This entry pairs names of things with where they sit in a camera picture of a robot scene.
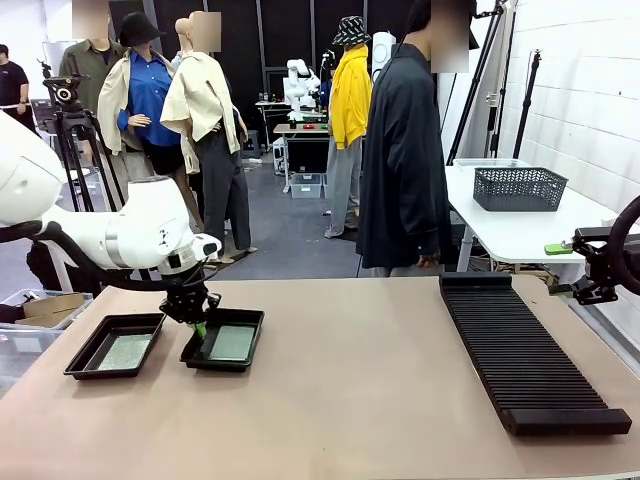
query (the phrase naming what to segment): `beige shirt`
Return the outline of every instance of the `beige shirt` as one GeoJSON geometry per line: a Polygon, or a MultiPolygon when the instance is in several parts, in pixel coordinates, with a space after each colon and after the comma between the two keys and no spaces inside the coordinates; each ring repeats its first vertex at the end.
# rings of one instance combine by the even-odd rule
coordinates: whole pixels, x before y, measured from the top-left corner
{"type": "Polygon", "coordinates": [[[222,122],[230,153],[240,150],[229,87],[217,60],[187,52],[171,83],[160,123],[169,130],[202,140],[222,122]]]}
{"type": "MultiPolygon", "coordinates": [[[[159,53],[153,52],[153,54],[162,59],[167,67],[169,76],[173,77],[175,70],[171,63],[159,53]]],[[[126,110],[129,104],[129,81],[131,80],[129,55],[130,50],[127,50],[124,57],[113,66],[98,98],[96,116],[102,129],[104,143],[114,155],[118,155],[122,151],[123,141],[136,150],[142,150],[142,143],[135,136],[131,127],[124,132],[121,132],[118,128],[118,115],[121,110],[126,110]]],[[[181,138],[180,147],[182,148],[187,173],[197,173],[199,171],[198,157],[185,135],[181,138]]]]}

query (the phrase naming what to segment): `basket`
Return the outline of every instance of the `basket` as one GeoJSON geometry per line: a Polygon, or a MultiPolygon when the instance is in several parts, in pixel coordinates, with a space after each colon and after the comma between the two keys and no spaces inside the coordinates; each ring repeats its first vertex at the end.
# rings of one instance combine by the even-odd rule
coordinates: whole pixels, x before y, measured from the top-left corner
{"type": "Polygon", "coordinates": [[[546,168],[476,168],[473,198],[490,212],[555,212],[566,185],[546,168]]]}

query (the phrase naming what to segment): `black shirt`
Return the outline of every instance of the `black shirt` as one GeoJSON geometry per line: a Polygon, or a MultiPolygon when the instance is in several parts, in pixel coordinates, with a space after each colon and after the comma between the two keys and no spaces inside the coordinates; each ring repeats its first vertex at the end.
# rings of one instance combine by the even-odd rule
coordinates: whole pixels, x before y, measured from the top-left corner
{"type": "Polygon", "coordinates": [[[364,268],[409,267],[451,256],[451,220],[431,67],[401,45],[374,86],[357,251],[364,268]]]}
{"type": "Polygon", "coordinates": [[[9,62],[0,65],[0,105],[20,103],[20,86],[29,83],[22,67],[9,62]]]}

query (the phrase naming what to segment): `black roller conveyor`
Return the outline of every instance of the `black roller conveyor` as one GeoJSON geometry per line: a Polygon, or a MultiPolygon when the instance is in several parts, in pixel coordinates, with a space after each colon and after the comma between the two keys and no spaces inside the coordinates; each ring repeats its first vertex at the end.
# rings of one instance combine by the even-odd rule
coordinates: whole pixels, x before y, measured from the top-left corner
{"type": "Polygon", "coordinates": [[[506,430],[514,435],[626,434],[531,310],[508,274],[443,274],[440,292],[506,430]]]}

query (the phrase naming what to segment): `square black tray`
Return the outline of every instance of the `square black tray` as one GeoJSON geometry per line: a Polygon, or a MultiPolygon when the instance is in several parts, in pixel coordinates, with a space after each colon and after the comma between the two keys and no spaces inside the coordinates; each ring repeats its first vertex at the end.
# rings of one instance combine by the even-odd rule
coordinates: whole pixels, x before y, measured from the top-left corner
{"type": "Polygon", "coordinates": [[[180,361],[187,364],[189,368],[203,370],[217,370],[221,372],[244,372],[253,362],[256,346],[260,339],[262,330],[262,320],[264,312],[256,310],[232,310],[217,308],[210,315],[212,319],[207,323],[207,335],[203,339],[194,333],[189,343],[184,347],[180,361]],[[209,355],[213,349],[221,327],[254,327],[255,331],[249,348],[247,358],[242,361],[236,360],[210,360],[209,355]]]}
{"type": "Polygon", "coordinates": [[[165,319],[162,313],[142,315],[112,315],[105,317],[64,371],[76,380],[135,377],[153,349],[165,319]],[[98,370],[114,342],[125,336],[152,335],[138,365],[119,370],[98,370]]]}

